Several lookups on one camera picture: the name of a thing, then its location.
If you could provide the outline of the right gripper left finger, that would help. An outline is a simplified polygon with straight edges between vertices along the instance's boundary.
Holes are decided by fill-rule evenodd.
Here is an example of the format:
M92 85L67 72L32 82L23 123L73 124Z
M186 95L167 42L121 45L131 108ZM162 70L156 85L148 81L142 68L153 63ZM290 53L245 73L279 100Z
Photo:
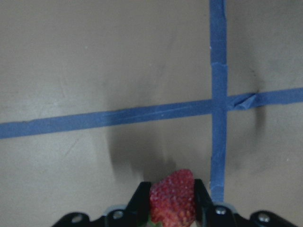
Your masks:
M61 217L54 227L140 227L148 222L150 182L141 182L126 206L112 206L96 220L86 213L72 212Z

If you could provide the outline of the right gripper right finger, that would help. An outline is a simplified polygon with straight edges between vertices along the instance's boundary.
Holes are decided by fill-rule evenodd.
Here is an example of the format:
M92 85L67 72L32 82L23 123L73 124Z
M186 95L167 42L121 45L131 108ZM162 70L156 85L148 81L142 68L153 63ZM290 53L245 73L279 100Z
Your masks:
M230 204L213 202L203 181L195 179L196 221L200 227L295 227L285 218L267 211L259 210L242 217Z

